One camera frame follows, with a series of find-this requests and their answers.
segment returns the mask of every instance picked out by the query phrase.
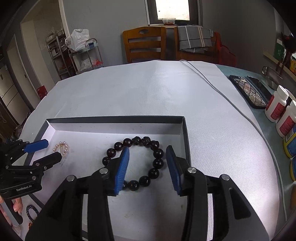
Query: green book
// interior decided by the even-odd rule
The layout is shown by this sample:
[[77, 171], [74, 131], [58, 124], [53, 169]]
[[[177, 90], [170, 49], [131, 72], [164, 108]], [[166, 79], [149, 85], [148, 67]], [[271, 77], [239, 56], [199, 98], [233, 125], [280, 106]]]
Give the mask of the green book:
[[276, 45], [274, 48], [274, 57], [278, 61], [282, 61], [284, 57], [285, 48], [283, 47], [283, 42], [280, 39], [276, 40]]

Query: smartphone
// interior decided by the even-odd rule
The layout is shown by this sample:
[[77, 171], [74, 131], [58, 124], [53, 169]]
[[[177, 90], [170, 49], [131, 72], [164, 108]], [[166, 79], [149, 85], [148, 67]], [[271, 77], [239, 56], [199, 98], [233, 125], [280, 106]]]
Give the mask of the smartphone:
[[268, 101], [263, 99], [259, 90], [255, 89], [249, 81], [244, 77], [230, 75], [229, 80], [242, 93], [243, 97], [248, 101], [250, 106], [255, 109], [265, 109]]
[[251, 76], [248, 76], [248, 78], [253, 86], [255, 86], [255, 88], [257, 88], [261, 92], [263, 99], [265, 99], [266, 102], [269, 102], [272, 96], [269, 90], [258, 79]]

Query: plastic bowl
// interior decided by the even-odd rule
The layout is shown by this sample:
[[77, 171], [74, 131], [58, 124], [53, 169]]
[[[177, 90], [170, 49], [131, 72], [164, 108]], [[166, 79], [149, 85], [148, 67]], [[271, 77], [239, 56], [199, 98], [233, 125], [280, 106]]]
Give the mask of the plastic bowl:
[[164, 25], [175, 25], [175, 18], [162, 18]]

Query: dark wooden bead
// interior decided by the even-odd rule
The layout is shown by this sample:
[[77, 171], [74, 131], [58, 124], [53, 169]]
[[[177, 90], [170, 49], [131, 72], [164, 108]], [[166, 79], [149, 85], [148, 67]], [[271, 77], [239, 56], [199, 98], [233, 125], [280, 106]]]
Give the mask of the dark wooden bead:
[[123, 140], [123, 145], [124, 145], [124, 146], [131, 147], [132, 144], [133, 144], [133, 143], [131, 142], [131, 139], [129, 139], [129, 138], [125, 138], [125, 139]]
[[107, 156], [110, 157], [110, 158], [115, 157], [115, 156], [116, 156], [116, 150], [113, 149], [113, 148], [109, 148], [109, 149], [107, 150]]
[[163, 167], [163, 160], [162, 159], [154, 159], [152, 165], [154, 168], [160, 169]]
[[159, 141], [150, 141], [150, 149], [156, 150], [157, 148], [159, 148]]
[[139, 179], [139, 184], [143, 187], [148, 187], [150, 185], [151, 179], [148, 176], [141, 176]]
[[104, 166], [107, 166], [109, 164], [109, 162], [111, 161], [111, 158], [108, 156], [103, 157], [102, 159], [102, 163]]
[[160, 159], [163, 157], [163, 150], [158, 148], [156, 149], [155, 151], [153, 151], [153, 156], [156, 158], [156, 159]]
[[116, 151], [121, 151], [121, 150], [123, 150], [123, 144], [121, 143], [121, 142], [116, 142], [115, 144], [114, 144], [114, 149], [116, 150]]
[[151, 168], [148, 172], [148, 177], [156, 179], [159, 177], [159, 171], [156, 168]]
[[136, 180], [131, 180], [128, 183], [128, 188], [131, 191], [137, 191], [140, 188], [140, 184]]
[[128, 182], [124, 180], [122, 185], [122, 190], [126, 190], [127, 188], [128, 188]]
[[150, 141], [151, 141], [150, 137], [143, 137], [143, 139], [141, 140], [143, 145], [146, 146], [146, 147], [149, 147]]
[[140, 137], [134, 137], [133, 139], [131, 139], [131, 142], [138, 146], [141, 143], [141, 138]]

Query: chair backrest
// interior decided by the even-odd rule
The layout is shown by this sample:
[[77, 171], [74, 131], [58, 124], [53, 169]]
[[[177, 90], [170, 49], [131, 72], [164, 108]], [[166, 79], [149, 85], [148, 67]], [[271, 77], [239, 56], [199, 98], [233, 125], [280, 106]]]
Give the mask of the chair backrest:
[[205, 53], [189, 53], [180, 51], [179, 46], [179, 35], [178, 35], [178, 28], [174, 28], [174, 35], [175, 35], [175, 48], [176, 48], [176, 60], [185, 59], [189, 61], [204, 61], [209, 63], [218, 63], [219, 59], [219, 43], [220, 43], [220, 35], [219, 33], [214, 32], [214, 36], [211, 37], [211, 41], [215, 44], [212, 47], [208, 47]]
[[[130, 42], [130, 39], [160, 37], [160, 41], [139, 41]], [[133, 59], [161, 59], [165, 60], [165, 27], [140, 27], [123, 32], [124, 46], [126, 49], [126, 58], [128, 63], [132, 63]], [[160, 52], [153, 51], [155, 48], [160, 48]]]

